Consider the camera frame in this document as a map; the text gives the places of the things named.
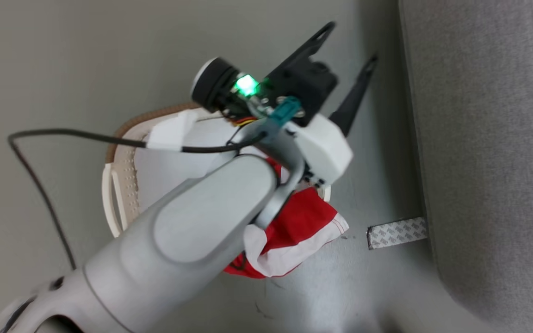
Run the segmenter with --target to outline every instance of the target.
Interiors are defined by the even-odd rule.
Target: red cloth
[[[281,167],[273,167],[280,175]],[[345,219],[315,188],[295,192],[265,230],[246,226],[246,250],[224,271],[248,278],[283,276],[348,229]]]

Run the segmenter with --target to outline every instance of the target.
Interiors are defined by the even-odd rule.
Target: basket
[[[198,109],[195,103],[185,103],[141,114],[124,123],[115,133],[115,137],[142,141],[159,122],[175,116],[184,110]],[[203,112],[197,122],[210,118],[221,118],[220,114]],[[106,221],[114,237],[124,232],[139,216],[139,187],[135,167],[135,147],[109,145],[102,172],[102,204]],[[324,201],[330,200],[330,187],[319,188],[319,195]]]

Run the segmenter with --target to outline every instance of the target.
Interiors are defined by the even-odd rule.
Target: black cable
[[[30,305],[30,303],[32,303],[34,300],[36,299],[35,296],[33,297],[30,297],[30,299],[28,299],[26,302],[22,303],[22,305],[20,305],[12,314],[11,316],[9,317],[8,321],[6,322],[6,324],[2,327],[2,329],[0,330],[0,333],[7,333],[9,332],[9,329],[12,328],[12,326],[15,324],[15,322],[18,320],[19,316],[21,316],[22,312],[24,312],[24,310],[26,310],[26,308],[28,307],[28,305]]]
[[[240,150],[244,147],[252,146],[258,141],[264,139],[267,136],[265,132],[261,132],[257,136],[253,137],[250,140],[242,141],[238,143],[232,143],[231,145],[218,146],[218,147],[182,147],[182,152],[184,153],[197,153],[197,154],[211,154],[211,153],[223,153],[230,152],[232,150]]]
[[[242,128],[241,127],[237,127],[237,130],[233,133],[233,135],[231,135],[231,137],[229,138],[229,140],[226,142],[226,145],[231,145],[233,143],[233,138],[236,137],[237,133],[241,130]]]
[[[75,263],[74,255],[71,252],[71,248],[69,247],[67,238],[65,236],[65,232],[63,232],[63,229],[61,228],[61,223],[59,223],[59,218],[57,217],[57,213],[55,212],[55,208],[53,207],[53,204],[44,190],[44,187],[42,183],[40,183],[40,180],[36,176],[36,173],[26,160],[26,158],[23,156],[21,151],[19,150],[19,147],[17,143],[15,142],[17,139],[20,139],[22,137],[30,137],[30,136],[43,136],[43,135],[68,135],[68,136],[76,136],[76,137],[83,137],[84,139],[90,139],[95,141],[102,141],[106,143],[113,143],[115,145],[125,145],[125,146],[131,146],[136,148],[146,148],[147,143],[144,141],[136,141],[136,140],[129,140],[129,139],[122,139],[120,137],[113,137],[113,136],[106,136],[106,135],[100,135],[96,133],[89,133],[86,131],[80,131],[80,130],[72,130],[72,129],[42,129],[42,130],[26,130],[26,131],[19,131],[17,133],[13,133],[12,135],[8,136],[8,144],[13,150],[13,153],[15,153],[15,156],[18,158],[20,163],[24,166],[28,174],[30,175],[30,178],[36,185],[36,188],[38,189],[38,192],[40,193],[40,196],[44,200],[44,204],[46,205],[47,209],[49,210],[50,217],[53,220],[53,225],[55,225],[55,229],[57,230],[57,234],[59,234],[59,238],[61,239],[61,243],[63,244],[63,249],[65,249],[65,253],[67,254],[67,258],[69,260],[69,265],[71,266],[72,270],[76,270],[77,265]],[[217,146],[217,147],[182,147],[182,152],[185,153],[199,153],[199,154],[209,154],[209,153],[220,153],[220,152],[228,152],[232,150],[240,150],[241,148],[254,145],[255,143],[258,143],[258,141],[264,139],[266,136],[266,133],[260,133],[253,139],[239,142],[239,143],[233,143],[231,145],[226,146]]]

